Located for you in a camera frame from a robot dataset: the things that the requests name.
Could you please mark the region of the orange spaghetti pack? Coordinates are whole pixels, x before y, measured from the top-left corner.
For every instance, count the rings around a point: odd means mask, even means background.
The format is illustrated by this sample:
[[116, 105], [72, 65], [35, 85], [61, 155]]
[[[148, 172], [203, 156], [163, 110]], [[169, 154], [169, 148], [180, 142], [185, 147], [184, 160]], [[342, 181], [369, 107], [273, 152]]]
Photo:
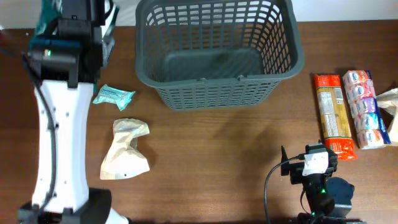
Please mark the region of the orange spaghetti pack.
[[356, 160], [340, 76], [315, 74], [314, 82], [325, 146], [340, 160]]

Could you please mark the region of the multicolour tissue multipack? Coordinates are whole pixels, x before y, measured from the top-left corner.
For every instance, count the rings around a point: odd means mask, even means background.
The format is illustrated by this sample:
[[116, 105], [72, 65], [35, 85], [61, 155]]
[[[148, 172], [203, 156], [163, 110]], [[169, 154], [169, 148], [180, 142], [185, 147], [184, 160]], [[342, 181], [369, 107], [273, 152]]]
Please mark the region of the multicolour tissue multipack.
[[351, 117], [360, 149], [377, 149], [391, 144], [376, 101], [370, 71], [349, 70], [343, 75]]

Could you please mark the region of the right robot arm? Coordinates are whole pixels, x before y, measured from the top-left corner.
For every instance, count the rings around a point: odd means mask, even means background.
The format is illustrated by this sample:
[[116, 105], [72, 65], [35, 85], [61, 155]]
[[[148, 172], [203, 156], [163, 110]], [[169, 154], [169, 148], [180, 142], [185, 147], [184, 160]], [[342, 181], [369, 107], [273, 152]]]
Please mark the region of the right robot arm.
[[338, 155], [322, 142], [305, 146], [305, 152], [287, 156], [281, 147], [281, 175], [289, 176], [292, 185], [301, 185], [300, 198], [308, 202], [309, 210], [299, 213], [297, 223], [364, 223], [359, 218], [348, 218], [352, 210], [355, 187], [340, 177]]

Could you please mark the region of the green Nescafe coffee bag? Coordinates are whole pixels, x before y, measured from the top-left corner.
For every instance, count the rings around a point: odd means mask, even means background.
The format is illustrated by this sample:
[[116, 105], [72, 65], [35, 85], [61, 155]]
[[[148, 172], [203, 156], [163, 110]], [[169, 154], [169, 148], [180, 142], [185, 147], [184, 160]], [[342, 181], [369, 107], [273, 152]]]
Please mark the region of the green Nescafe coffee bag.
[[[101, 32], [102, 45], [102, 67], [106, 67], [113, 51], [115, 40], [113, 32], [116, 26], [116, 19], [119, 13], [119, 6], [113, 0], [105, 0], [105, 25], [93, 27]], [[35, 28], [34, 37], [56, 36], [60, 33], [59, 21], [62, 18], [62, 1], [42, 1], [42, 8], [39, 22]]]

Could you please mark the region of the beige pouch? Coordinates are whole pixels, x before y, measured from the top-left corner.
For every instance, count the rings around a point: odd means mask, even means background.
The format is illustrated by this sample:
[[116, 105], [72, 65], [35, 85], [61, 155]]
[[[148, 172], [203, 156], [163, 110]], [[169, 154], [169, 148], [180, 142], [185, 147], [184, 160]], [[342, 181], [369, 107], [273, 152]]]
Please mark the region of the beige pouch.
[[101, 180], [121, 180], [150, 171], [149, 161], [137, 150], [139, 137], [150, 133], [147, 123], [132, 118], [113, 123], [113, 141], [102, 161]]
[[376, 97], [378, 107], [392, 115], [393, 119], [387, 129], [392, 146], [397, 146], [397, 88], [388, 90]]

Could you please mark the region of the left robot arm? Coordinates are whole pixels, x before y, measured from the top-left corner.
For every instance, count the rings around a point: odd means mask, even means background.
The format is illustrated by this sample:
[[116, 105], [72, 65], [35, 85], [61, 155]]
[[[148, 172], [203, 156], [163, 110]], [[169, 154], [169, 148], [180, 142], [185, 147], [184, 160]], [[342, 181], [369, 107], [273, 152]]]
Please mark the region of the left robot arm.
[[101, 70], [114, 47], [112, 1], [45, 1], [53, 18], [34, 36], [22, 63], [39, 113], [39, 165], [20, 223], [129, 223], [108, 189], [86, 179], [87, 119]]

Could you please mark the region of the teal tissue packet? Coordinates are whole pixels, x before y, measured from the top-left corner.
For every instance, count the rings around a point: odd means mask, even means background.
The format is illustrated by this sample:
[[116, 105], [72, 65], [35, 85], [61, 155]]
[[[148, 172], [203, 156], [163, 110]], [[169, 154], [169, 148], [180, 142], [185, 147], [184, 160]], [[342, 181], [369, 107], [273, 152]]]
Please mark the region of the teal tissue packet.
[[111, 103], [116, 105], [119, 110], [122, 111], [131, 102], [135, 93], [135, 91], [118, 90], [108, 85], [103, 85], [93, 100], [93, 104]]

